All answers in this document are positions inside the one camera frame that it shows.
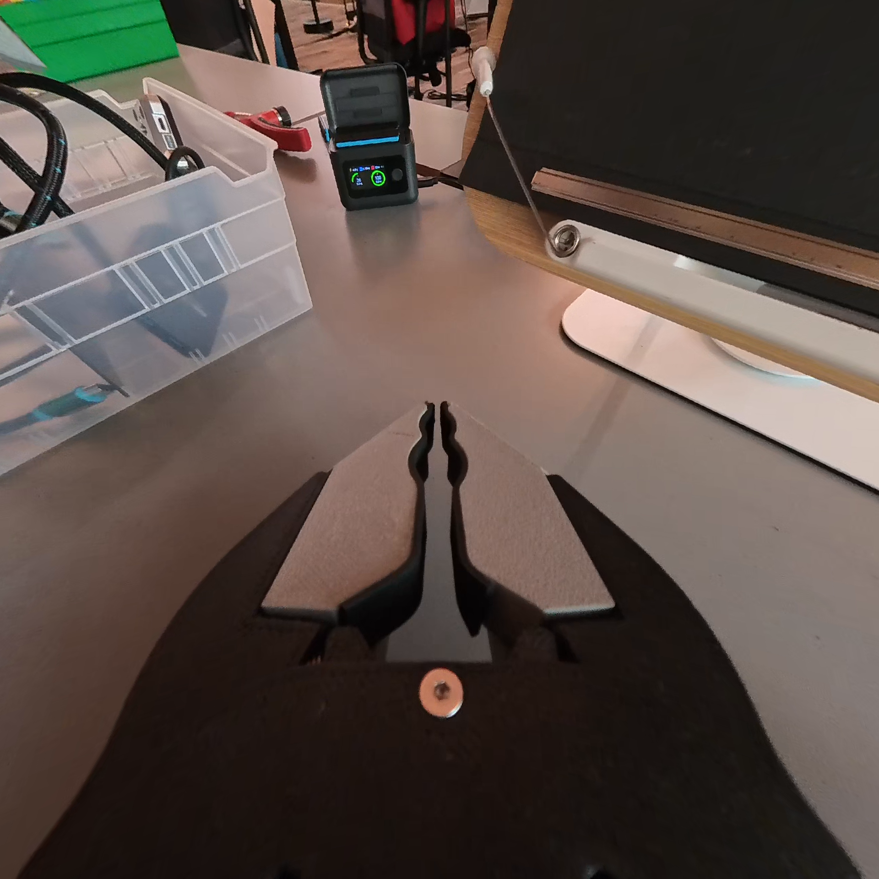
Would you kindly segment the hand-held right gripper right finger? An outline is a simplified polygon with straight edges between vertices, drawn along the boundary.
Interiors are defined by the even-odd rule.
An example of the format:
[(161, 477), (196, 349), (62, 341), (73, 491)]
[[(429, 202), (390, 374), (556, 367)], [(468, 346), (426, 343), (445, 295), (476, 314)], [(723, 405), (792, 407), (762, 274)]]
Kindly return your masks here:
[(440, 407), (452, 487), (450, 543), (467, 629), (504, 646), (611, 613), (615, 602), (548, 474), (452, 402)]

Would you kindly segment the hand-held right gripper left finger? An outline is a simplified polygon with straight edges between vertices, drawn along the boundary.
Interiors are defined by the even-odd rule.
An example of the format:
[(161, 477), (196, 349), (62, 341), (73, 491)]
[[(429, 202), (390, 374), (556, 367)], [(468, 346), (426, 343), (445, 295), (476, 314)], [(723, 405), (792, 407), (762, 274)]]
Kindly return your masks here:
[(423, 592), (434, 422), (434, 404), (422, 403), (334, 466), (262, 614), (354, 628), (372, 645), (412, 617)]

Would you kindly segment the silver port hub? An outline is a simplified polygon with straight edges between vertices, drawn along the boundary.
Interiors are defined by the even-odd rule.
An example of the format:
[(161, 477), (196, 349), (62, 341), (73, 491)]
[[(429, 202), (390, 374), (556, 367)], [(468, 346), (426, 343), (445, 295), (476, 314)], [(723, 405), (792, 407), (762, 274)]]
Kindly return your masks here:
[(157, 94), (144, 93), (133, 110), (136, 126), (166, 156), (182, 145), (170, 106)]

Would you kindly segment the white stand base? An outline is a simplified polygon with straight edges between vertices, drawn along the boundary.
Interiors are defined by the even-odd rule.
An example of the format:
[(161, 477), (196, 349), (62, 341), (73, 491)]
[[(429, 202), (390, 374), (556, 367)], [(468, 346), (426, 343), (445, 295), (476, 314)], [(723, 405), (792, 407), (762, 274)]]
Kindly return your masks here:
[(589, 289), (562, 329), (584, 351), (878, 489), (877, 402)]

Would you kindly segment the clear plastic bin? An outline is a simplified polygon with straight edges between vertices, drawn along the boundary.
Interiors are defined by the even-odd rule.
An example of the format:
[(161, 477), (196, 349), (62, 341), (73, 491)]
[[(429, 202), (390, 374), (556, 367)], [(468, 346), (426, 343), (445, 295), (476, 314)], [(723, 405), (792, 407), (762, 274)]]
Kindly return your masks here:
[(73, 214), (2, 238), (7, 473), (311, 308), (269, 138), (152, 78), (204, 169), (172, 181), (130, 138), (47, 100)]

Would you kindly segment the white metal bar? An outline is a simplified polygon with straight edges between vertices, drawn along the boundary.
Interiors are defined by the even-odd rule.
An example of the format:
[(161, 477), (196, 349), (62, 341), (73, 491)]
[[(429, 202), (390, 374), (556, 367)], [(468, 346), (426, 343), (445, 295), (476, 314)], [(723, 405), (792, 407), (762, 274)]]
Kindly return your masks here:
[(570, 219), (551, 225), (544, 243), (555, 268), (620, 302), (782, 354), (801, 371), (877, 384), (876, 316)]

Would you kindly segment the black charging case with screen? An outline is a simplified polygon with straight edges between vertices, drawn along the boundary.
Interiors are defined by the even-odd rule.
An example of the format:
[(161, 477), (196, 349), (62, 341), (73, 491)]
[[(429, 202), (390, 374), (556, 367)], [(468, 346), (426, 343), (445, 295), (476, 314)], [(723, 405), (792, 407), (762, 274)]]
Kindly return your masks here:
[(361, 211), (418, 200), (404, 68), (379, 63), (327, 70), (320, 89), (328, 153), (343, 207)]

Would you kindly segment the black cloth covered wooden board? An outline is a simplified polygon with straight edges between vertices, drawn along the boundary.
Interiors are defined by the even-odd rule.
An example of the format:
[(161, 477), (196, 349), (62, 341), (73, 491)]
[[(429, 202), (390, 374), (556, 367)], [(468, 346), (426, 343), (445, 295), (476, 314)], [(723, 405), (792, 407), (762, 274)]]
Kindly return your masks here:
[(461, 174), (478, 228), (571, 281), (544, 243), (568, 219), (877, 317), (877, 22), (877, 2), (499, 2)]

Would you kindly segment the red office chair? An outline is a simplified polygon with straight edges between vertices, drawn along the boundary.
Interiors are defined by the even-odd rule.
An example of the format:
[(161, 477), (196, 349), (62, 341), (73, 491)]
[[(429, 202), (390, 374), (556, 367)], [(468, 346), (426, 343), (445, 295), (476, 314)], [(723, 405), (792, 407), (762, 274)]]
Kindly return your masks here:
[(409, 95), (451, 107), (466, 101), (456, 92), (453, 61), (473, 49), (468, 31), (457, 26), (452, 1), (356, 1), (358, 55), (367, 66), (402, 68)]

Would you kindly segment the green box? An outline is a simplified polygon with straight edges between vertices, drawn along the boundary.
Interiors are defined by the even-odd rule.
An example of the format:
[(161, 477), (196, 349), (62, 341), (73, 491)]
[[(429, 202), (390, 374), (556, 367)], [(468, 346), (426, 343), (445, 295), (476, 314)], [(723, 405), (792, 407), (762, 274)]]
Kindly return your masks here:
[(3, 2), (2, 64), (76, 82), (179, 56), (159, 1)]

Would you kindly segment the red handled tool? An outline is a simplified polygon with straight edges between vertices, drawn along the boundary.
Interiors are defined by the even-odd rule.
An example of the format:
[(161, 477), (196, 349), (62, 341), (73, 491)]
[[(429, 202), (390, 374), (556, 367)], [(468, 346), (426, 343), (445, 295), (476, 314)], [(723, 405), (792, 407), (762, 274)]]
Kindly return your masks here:
[(313, 146), (306, 124), (318, 119), (322, 112), (301, 119), (293, 119), (286, 107), (278, 105), (255, 114), (226, 111), (225, 115), (269, 138), (273, 141), (274, 148), (278, 150), (304, 154), (308, 153)]

